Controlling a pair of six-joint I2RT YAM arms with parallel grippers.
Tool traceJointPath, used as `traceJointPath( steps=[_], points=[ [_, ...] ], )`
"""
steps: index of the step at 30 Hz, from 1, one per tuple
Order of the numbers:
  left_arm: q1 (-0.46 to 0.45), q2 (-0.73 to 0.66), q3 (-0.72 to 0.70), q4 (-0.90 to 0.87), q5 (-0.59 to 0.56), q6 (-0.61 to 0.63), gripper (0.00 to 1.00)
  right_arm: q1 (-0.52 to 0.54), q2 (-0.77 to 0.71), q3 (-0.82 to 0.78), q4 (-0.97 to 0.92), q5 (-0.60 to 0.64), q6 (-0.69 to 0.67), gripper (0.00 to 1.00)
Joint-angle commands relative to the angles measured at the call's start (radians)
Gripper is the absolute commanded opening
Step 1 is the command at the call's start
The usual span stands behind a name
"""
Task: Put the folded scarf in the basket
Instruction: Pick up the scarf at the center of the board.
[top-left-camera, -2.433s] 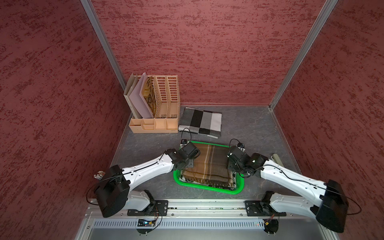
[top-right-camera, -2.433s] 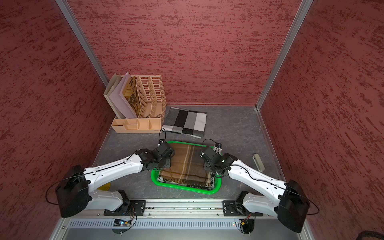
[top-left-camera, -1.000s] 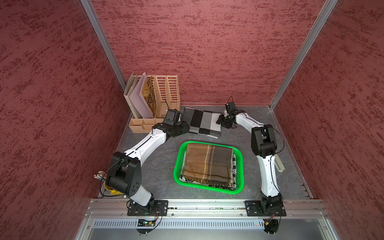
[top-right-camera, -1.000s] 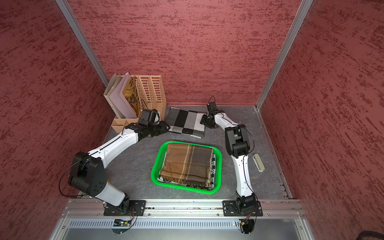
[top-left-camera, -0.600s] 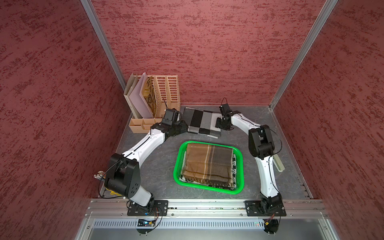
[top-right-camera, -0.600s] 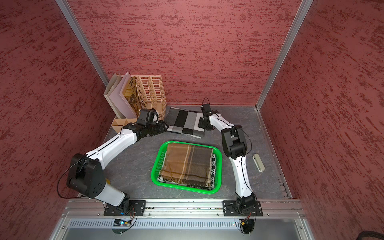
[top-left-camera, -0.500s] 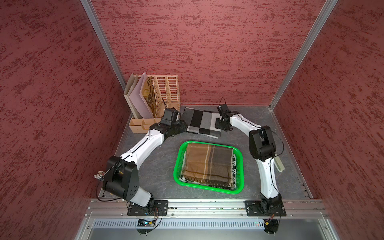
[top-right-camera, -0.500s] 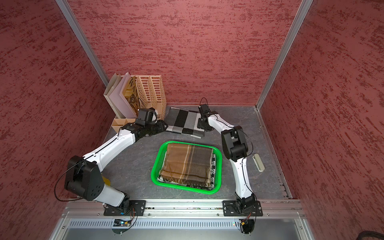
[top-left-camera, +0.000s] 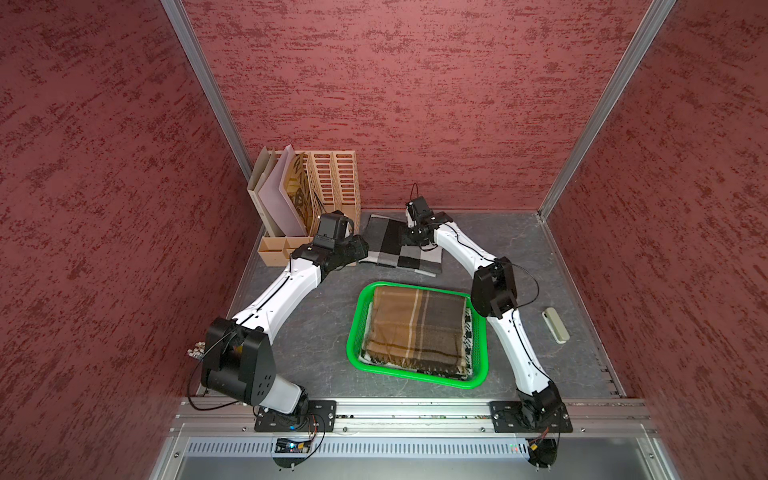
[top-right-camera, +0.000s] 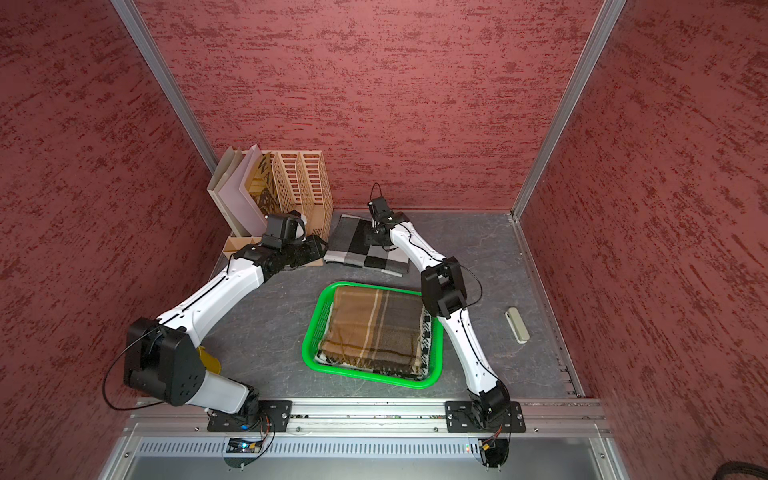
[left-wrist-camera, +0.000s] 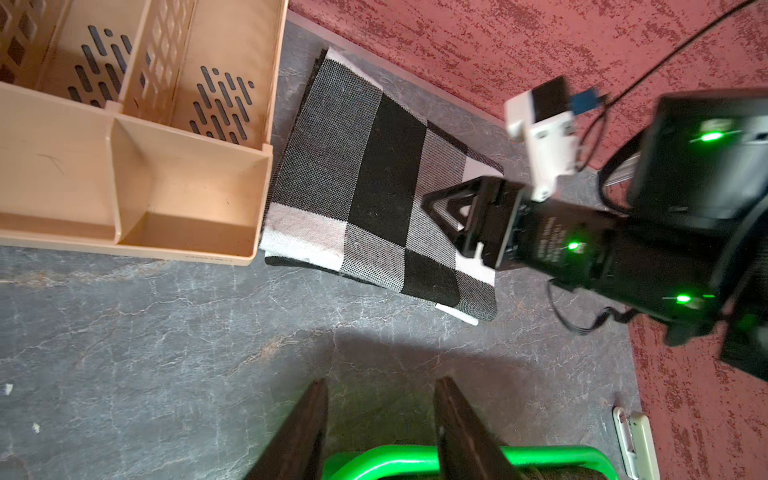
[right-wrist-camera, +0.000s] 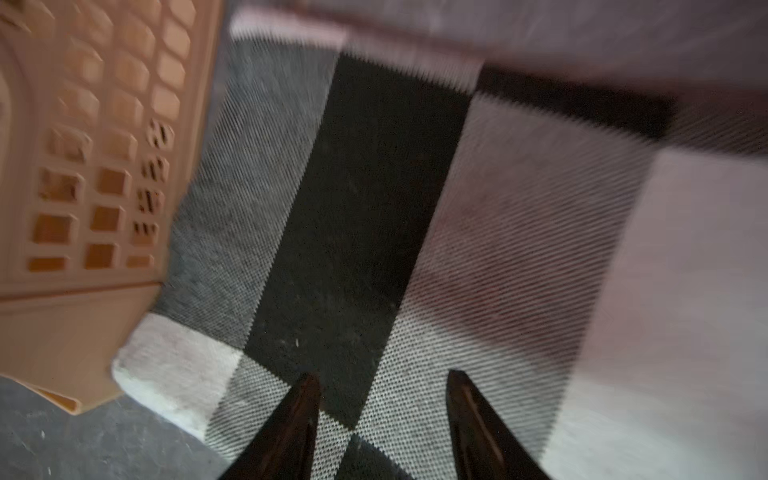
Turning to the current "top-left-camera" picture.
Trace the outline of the grey black checked scarf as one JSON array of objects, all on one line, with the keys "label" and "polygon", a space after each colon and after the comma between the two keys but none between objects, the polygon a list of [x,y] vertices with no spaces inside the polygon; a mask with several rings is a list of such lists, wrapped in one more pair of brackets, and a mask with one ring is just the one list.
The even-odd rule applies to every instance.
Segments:
[{"label": "grey black checked scarf", "polygon": [[368,255],[361,263],[410,271],[435,277],[442,273],[443,249],[437,246],[405,245],[403,221],[372,214],[362,237],[368,244]]}]

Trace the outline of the brown plaid scarf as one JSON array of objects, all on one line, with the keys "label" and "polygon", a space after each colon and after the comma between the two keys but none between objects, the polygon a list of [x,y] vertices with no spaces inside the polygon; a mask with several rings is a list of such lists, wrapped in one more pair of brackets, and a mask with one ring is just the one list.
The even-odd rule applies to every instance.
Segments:
[{"label": "brown plaid scarf", "polygon": [[472,374],[472,345],[464,297],[380,286],[368,307],[359,358],[369,365],[465,380]]}]

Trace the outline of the green plastic basket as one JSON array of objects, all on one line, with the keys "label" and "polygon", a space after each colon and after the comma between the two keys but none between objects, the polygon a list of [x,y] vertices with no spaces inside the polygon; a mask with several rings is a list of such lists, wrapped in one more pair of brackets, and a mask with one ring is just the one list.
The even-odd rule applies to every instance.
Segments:
[{"label": "green plastic basket", "polygon": [[[469,310],[473,319],[473,334],[474,334],[474,347],[473,347],[474,374],[472,377],[469,378],[469,380],[465,382],[458,382],[456,380],[451,380],[447,378],[430,377],[426,375],[422,376],[414,373],[379,369],[377,367],[366,366],[358,362],[357,353],[358,353],[358,348],[360,347],[362,342],[362,335],[365,327],[366,314],[368,311],[368,307],[372,302],[374,289],[380,286],[397,286],[397,287],[433,290],[437,292],[456,294],[464,297],[467,300],[467,305],[469,307]],[[406,284],[379,281],[366,286],[362,290],[359,296],[358,304],[356,307],[356,311],[355,311],[355,315],[352,323],[352,328],[350,330],[350,334],[347,342],[346,351],[347,351],[347,357],[350,363],[355,368],[367,373],[387,375],[387,376],[392,376],[392,377],[397,377],[402,379],[414,380],[418,382],[447,386],[451,388],[475,389],[480,385],[482,385],[482,383],[486,380],[486,377],[489,372],[487,337],[488,337],[488,334],[487,334],[485,318],[475,311],[474,307],[472,306],[472,303],[469,300],[469,296],[467,294],[452,292],[452,291],[443,290],[443,289],[424,287],[424,286],[415,286],[415,285],[406,285]]]}]

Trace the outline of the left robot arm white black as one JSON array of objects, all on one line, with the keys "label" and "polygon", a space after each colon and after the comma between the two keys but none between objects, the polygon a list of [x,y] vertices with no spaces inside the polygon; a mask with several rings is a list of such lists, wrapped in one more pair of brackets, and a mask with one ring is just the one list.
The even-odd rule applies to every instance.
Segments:
[{"label": "left robot arm white black", "polygon": [[201,385],[235,401],[289,416],[308,411],[306,390],[277,373],[272,343],[283,324],[327,276],[368,255],[354,222],[324,213],[312,241],[289,254],[278,278],[231,319],[210,325],[201,357]]}]

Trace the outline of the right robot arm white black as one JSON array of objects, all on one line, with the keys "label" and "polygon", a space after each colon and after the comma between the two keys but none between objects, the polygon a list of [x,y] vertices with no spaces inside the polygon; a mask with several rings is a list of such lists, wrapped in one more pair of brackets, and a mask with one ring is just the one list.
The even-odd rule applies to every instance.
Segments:
[{"label": "right robot arm white black", "polygon": [[556,420],[563,401],[555,382],[541,366],[521,321],[514,265],[471,240],[444,212],[435,212],[424,197],[406,204],[407,230],[403,241],[416,246],[434,245],[457,260],[472,276],[470,300],[499,338],[513,369],[521,422],[543,430]]}]

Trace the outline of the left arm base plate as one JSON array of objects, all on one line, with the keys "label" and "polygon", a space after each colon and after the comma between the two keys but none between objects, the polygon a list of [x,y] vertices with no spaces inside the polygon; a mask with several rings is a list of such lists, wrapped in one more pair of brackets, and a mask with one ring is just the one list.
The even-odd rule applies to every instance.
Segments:
[{"label": "left arm base plate", "polygon": [[334,400],[309,400],[305,413],[283,414],[259,406],[256,410],[254,431],[259,433],[332,432],[337,413]]}]

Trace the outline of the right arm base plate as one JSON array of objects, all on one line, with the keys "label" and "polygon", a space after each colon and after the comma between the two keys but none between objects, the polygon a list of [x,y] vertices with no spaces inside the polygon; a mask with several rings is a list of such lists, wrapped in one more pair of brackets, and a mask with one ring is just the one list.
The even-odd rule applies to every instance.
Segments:
[{"label": "right arm base plate", "polygon": [[532,402],[491,401],[490,419],[495,433],[541,434],[572,433],[573,425],[566,406],[560,402],[550,407]]}]

